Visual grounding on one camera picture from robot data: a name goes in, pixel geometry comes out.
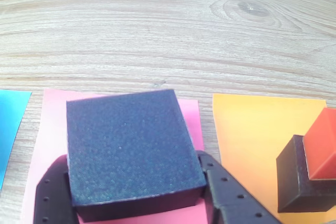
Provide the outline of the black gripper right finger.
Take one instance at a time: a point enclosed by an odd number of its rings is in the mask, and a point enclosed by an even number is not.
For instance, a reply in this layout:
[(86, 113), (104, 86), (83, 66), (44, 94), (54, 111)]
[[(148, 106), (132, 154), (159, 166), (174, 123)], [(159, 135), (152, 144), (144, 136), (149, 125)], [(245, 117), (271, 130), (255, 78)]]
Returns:
[(208, 223), (281, 223), (213, 156), (197, 151), (207, 180), (203, 193)]

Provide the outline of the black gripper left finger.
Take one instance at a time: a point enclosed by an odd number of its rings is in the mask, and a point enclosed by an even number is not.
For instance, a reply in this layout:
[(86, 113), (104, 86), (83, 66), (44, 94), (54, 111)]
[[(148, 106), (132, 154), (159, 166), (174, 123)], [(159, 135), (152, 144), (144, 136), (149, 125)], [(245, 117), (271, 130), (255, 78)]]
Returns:
[(72, 206), (67, 156), (59, 156), (36, 186), (34, 224), (77, 224)]

